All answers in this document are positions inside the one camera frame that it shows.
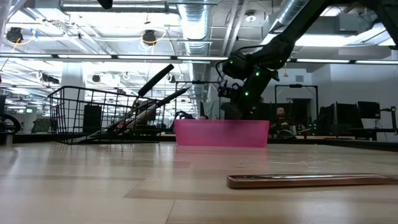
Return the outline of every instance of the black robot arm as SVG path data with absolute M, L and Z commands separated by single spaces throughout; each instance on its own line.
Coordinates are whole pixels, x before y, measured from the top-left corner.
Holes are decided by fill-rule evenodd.
M 231 78 L 246 80 L 231 102 L 221 109 L 232 119 L 246 119 L 259 102 L 271 79 L 279 81 L 277 69 L 284 66 L 295 42 L 304 35 L 319 15 L 332 4 L 359 2 L 373 10 L 398 45 L 398 0 L 311 0 L 280 35 L 253 54 L 233 52 L 223 63 L 223 72 Z

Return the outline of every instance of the pink plastic bin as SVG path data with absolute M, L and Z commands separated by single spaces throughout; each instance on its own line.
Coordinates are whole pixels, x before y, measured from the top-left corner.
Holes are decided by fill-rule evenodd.
M 179 146 L 265 147 L 269 121 L 192 120 L 175 121 Z

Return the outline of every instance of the column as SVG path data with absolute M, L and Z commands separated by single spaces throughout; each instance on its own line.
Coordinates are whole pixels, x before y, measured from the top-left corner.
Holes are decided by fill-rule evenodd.
M 82 63 L 63 64 L 61 86 L 65 88 L 61 91 L 63 101 L 60 103 L 61 110 L 58 113 L 65 117 L 65 123 L 58 125 L 69 133 L 80 133 L 82 129 L 79 127 L 83 126 L 85 91 L 79 87 L 86 86 Z
M 6 29 L 7 18 L 11 8 L 12 0 L 1 0 L 0 1 L 0 45 L 4 37 L 4 30 Z
M 37 107 L 26 107 L 25 117 L 24 117 L 24 133 L 30 134 L 32 132 L 32 128 L 34 122 L 37 119 Z

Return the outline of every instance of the ceiling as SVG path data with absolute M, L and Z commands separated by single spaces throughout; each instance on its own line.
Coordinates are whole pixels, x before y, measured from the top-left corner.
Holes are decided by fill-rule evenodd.
M 23 0 L 13 0 L 13 5 Z M 23 45 L 15 46 L 3 38 L 0 52 L 29 53 L 29 54 L 113 54 L 113 55 L 186 55 L 181 18 L 176 14 L 162 13 L 115 13 L 115 12 L 63 12 L 52 7 L 29 8 L 27 1 L 16 11 L 6 25 L 6 30 L 11 27 L 21 27 L 24 36 Z M 264 21 L 269 15 L 277 13 L 281 1 L 249 1 L 246 12 L 254 11 L 255 21 L 248 22 L 243 19 L 238 32 L 237 41 L 233 50 L 249 45 L 258 45 L 266 38 L 263 32 Z M 233 1 L 222 0 L 210 8 L 210 33 L 204 40 L 209 44 L 208 55 L 219 56 L 223 47 L 227 24 L 231 16 Z M 329 7 L 323 16 L 337 16 L 347 6 Z M 362 9 L 354 8 L 349 13 L 355 14 Z M 141 35 L 145 30 L 154 30 L 158 41 L 153 46 L 142 42 Z M 295 58 L 386 58 L 390 50 L 386 46 L 372 44 L 367 47 L 309 47 L 296 46 L 292 52 Z M 2 82 L 10 85 L 25 86 L 25 90 L 34 91 L 45 96 L 59 88 L 41 82 L 38 77 L 41 73 L 62 79 L 62 61 L 24 60 L 20 58 L 0 58 L 2 66 Z M 112 89 L 113 85 L 125 88 L 128 94 L 142 87 L 148 79 L 167 66 L 159 62 L 84 62 L 86 86 L 96 89 Z M 191 65 L 189 63 L 176 63 L 172 75 L 177 81 L 192 80 Z M 289 68 L 313 68 L 314 65 L 291 64 Z M 93 75 L 120 77 L 119 83 L 92 81 Z M 171 94 L 175 84 L 166 79 L 161 80 L 149 95 L 150 97 L 164 97 Z M 203 85 L 195 89 L 208 91 Z M 8 91 L 7 94 L 27 98 L 23 91 Z M 194 93 L 189 91 L 183 97 L 190 101 L 189 112 L 197 112 Z

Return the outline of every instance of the black wire basket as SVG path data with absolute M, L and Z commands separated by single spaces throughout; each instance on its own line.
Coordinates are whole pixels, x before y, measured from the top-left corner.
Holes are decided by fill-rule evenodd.
M 124 94 L 63 86 L 49 94 L 52 134 L 64 144 L 159 141 L 165 103 Z

